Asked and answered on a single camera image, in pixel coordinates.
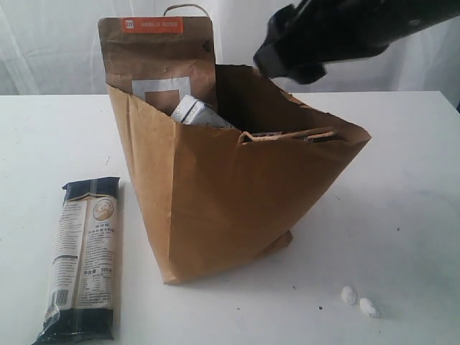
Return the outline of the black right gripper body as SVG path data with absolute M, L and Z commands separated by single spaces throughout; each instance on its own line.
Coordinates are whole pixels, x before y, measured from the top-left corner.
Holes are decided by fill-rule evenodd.
M 316 82 L 326 75 L 326 64 L 383 53 L 388 45 L 366 42 L 360 27 L 376 1 L 301 1 L 276 11 L 267 23 L 263 45 L 272 45 L 298 84 Z

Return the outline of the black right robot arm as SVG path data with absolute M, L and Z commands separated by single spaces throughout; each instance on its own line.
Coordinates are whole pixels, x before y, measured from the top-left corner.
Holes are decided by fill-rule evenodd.
M 315 0 L 287 5 L 267 23 L 253 61 L 268 78 L 316 82 L 326 65 L 373 58 L 393 42 L 459 15 L 454 0 Z

